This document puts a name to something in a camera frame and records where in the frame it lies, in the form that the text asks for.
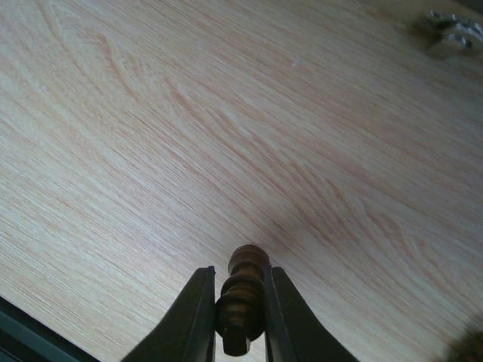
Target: clamp jaw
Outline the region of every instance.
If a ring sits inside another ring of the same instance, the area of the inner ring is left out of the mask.
[[[235,250],[228,270],[216,304],[214,267],[196,270],[161,322],[122,362],[214,362],[215,330],[232,356],[247,354],[265,332],[267,362],[357,361],[259,247]]]

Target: metal hardware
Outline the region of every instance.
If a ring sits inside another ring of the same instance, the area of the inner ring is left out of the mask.
[[[444,59],[455,54],[483,52],[483,27],[473,20],[430,11],[414,27],[429,38],[427,54],[431,57]]]

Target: light wood table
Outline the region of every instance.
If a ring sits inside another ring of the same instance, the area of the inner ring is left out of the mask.
[[[437,361],[483,312],[483,63],[415,46],[433,7],[3,0],[0,294],[116,361],[254,243],[360,361]]]

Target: dark object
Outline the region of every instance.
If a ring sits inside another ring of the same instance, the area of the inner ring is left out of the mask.
[[[223,338],[223,350],[230,356],[250,351],[265,329],[263,317],[263,271],[269,257],[259,247],[245,245],[232,255],[228,264],[230,277],[221,288],[216,304],[216,328]]]
[[[98,362],[24,311],[0,299],[1,362]]]
[[[158,326],[122,362],[214,362],[215,326],[231,355],[247,353],[265,331],[267,362],[357,361],[259,247],[238,248],[229,273],[215,307],[214,267],[195,271]],[[4,300],[0,332],[1,362],[96,361]]]
[[[122,362],[214,361],[214,267],[189,279],[154,330]]]
[[[466,336],[456,346],[448,362],[483,362],[483,332]]]
[[[483,14],[483,1],[482,0],[455,0],[459,2],[461,5],[464,5],[474,11]]]

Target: wood grain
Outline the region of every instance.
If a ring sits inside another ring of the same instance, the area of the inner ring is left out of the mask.
[[[483,312],[483,64],[414,46],[433,4],[4,0],[2,296],[119,360],[255,243],[360,361],[443,357]]]

